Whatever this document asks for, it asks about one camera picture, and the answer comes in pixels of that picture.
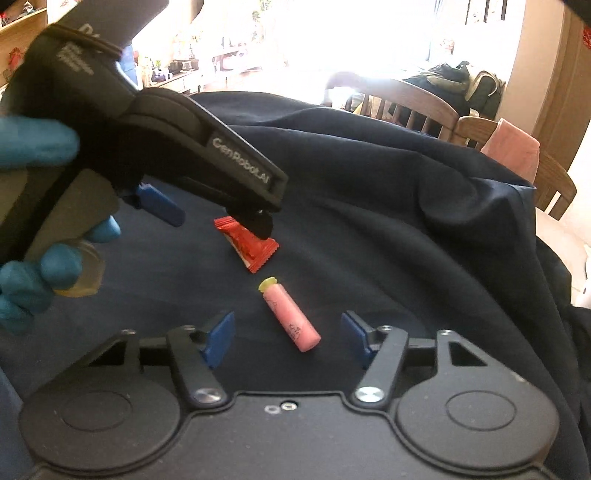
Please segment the teal gloved left hand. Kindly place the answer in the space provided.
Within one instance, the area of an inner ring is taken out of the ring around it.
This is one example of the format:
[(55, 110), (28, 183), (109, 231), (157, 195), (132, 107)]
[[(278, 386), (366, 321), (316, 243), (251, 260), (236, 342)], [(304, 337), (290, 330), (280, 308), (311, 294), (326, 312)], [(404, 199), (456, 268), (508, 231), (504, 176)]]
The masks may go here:
[[(75, 131), (55, 121), (7, 116), (1, 119), (1, 169), (63, 166), (79, 150)], [(57, 290), (71, 288), (82, 273), (82, 254), (65, 244), (51, 246), (35, 263), (1, 266), (1, 329), (23, 334), (46, 311)]]

